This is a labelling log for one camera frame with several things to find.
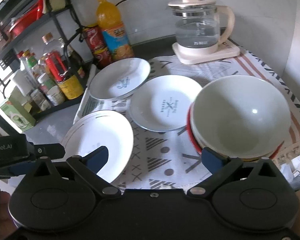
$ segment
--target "countertop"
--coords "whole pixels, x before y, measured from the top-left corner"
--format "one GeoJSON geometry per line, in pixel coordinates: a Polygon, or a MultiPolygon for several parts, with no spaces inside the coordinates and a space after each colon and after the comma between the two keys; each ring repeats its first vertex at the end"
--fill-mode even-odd
{"type": "MultiPolygon", "coordinates": [[[[154,57],[174,55],[171,46],[175,42],[174,36],[167,36],[139,43],[132,47],[136,57],[150,60],[154,57]]],[[[27,140],[34,144],[60,143],[72,127],[78,108],[79,104],[76,104],[39,119],[33,128],[24,132],[27,140]]]]}

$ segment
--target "white plate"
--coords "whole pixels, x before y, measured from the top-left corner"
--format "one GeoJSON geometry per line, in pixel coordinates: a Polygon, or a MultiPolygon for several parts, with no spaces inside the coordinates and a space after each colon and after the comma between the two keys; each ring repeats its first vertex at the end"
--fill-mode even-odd
{"type": "Polygon", "coordinates": [[[92,79],[89,93],[100,100],[123,99],[132,95],[149,73],[150,64],[146,60],[122,59],[105,67],[92,79]]]}
{"type": "Polygon", "coordinates": [[[109,159],[97,175],[111,183],[130,159],[133,148],[132,127],[122,114],[111,110],[96,111],[76,122],[61,144],[66,150],[63,161],[73,155],[84,157],[100,146],[106,146],[109,159]]]}
{"type": "Polygon", "coordinates": [[[134,93],[129,114],[144,129],[155,132],[176,130],[186,125],[189,107],[201,89],[196,81],[185,76],[154,78],[134,93]]]}

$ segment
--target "water in kettle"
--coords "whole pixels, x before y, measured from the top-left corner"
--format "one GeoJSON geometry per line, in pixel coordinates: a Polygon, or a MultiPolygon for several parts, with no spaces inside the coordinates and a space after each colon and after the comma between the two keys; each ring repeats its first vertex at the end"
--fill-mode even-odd
{"type": "Polygon", "coordinates": [[[177,42],[187,48],[207,48],[218,43],[219,28],[206,22],[190,22],[179,25],[177,42]]]}

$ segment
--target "glass kettle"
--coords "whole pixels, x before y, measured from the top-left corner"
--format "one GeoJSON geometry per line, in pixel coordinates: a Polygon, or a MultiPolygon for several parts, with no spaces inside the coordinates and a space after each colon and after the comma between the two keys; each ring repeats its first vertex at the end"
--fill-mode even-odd
{"type": "Polygon", "coordinates": [[[178,45],[190,49],[209,48],[217,51],[218,44],[231,35],[234,13],[228,6],[216,5],[215,0],[176,0],[168,3],[173,14],[182,19],[176,23],[178,45]],[[225,32],[220,36],[219,13],[228,16],[225,32]]]}

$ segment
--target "human hand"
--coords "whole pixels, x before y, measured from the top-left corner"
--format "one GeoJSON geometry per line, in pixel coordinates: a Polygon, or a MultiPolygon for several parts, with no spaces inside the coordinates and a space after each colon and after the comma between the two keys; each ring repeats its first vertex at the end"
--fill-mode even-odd
{"type": "Polygon", "coordinates": [[[8,202],[10,194],[8,192],[0,192],[0,240],[12,234],[16,229],[12,217],[8,210],[8,202]]]}

